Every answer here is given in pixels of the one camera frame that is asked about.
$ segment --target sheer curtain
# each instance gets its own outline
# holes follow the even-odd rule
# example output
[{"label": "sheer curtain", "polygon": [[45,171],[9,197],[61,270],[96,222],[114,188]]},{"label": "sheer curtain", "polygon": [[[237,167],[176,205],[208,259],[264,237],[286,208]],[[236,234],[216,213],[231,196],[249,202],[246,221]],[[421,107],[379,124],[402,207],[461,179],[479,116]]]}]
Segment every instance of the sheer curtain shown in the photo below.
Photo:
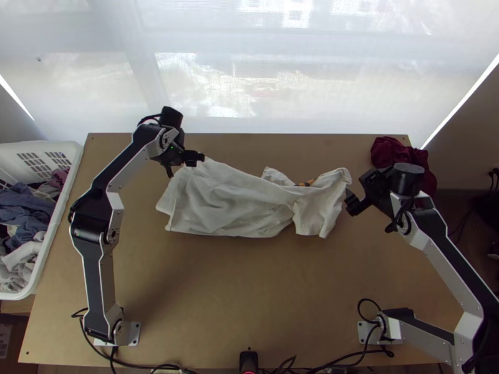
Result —
[{"label": "sheer curtain", "polygon": [[0,0],[0,75],[53,140],[131,132],[408,133],[499,52],[494,0]]}]

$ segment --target white wall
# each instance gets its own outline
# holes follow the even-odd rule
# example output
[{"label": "white wall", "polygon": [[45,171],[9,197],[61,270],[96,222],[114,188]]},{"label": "white wall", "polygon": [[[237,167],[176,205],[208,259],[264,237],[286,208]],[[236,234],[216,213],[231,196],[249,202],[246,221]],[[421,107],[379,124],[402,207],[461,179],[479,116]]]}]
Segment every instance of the white wall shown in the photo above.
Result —
[{"label": "white wall", "polygon": [[46,136],[0,86],[0,143],[24,140],[46,140]]},{"label": "white wall", "polygon": [[499,167],[499,66],[458,109],[426,149],[438,188],[487,189]]}]

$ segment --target red cloth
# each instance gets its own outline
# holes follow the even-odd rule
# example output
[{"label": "red cloth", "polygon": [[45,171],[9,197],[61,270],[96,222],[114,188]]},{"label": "red cloth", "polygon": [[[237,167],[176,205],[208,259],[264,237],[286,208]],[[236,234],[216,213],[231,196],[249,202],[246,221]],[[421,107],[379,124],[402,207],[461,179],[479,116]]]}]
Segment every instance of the red cloth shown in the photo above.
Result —
[{"label": "red cloth", "polygon": [[405,146],[395,138],[379,137],[371,147],[371,162],[376,168],[387,168],[397,162],[407,162],[425,168],[421,190],[433,197],[437,179],[428,166],[428,151]]}]

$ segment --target white plastic basket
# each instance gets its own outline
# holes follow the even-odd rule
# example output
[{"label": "white plastic basket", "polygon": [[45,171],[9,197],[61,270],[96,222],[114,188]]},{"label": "white plastic basket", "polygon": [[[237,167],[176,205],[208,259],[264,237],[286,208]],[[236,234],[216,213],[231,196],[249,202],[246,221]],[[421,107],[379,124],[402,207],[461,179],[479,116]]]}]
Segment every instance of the white plastic basket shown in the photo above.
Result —
[{"label": "white plastic basket", "polygon": [[16,182],[28,184],[48,181],[52,178],[52,171],[70,168],[28,284],[19,292],[0,292],[0,300],[21,300],[35,293],[64,214],[82,153],[82,147],[75,141],[22,141],[0,144],[0,189],[6,189]]}]

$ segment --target wooden table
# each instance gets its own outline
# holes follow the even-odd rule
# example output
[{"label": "wooden table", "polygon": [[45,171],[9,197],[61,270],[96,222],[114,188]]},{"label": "wooden table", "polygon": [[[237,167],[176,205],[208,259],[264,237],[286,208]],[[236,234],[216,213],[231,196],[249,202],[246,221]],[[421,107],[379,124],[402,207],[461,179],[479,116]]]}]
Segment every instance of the wooden table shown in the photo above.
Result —
[{"label": "wooden table", "polygon": [[[345,166],[352,190],[367,171],[375,135],[187,135],[186,146],[260,175],[265,166],[305,181]],[[407,137],[397,137],[408,143]],[[91,134],[69,201],[129,143],[130,134]],[[362,349],[357,301],[410,307],[418,318],[453,329],[460,308],[425,256],[371,208],[343,212],[327,239],[298,236],[291,225],[271,239],[203,237],[164,230],[155,210],[168,183],[150,162],[122,190],[125,217],[114,251],[117,302],[142,322],[137,347],[122,347],[126,362],[181,363],[189,368],[235,368],[251,347],[262,367],[297,354],[299,367],[318,366]],[[20,361],[107,366],[69,316],[86,306],[81,258],[63,220],[37,290]],[[430,363],[408,345],[396,357],[368,355],[365,365]]]}]

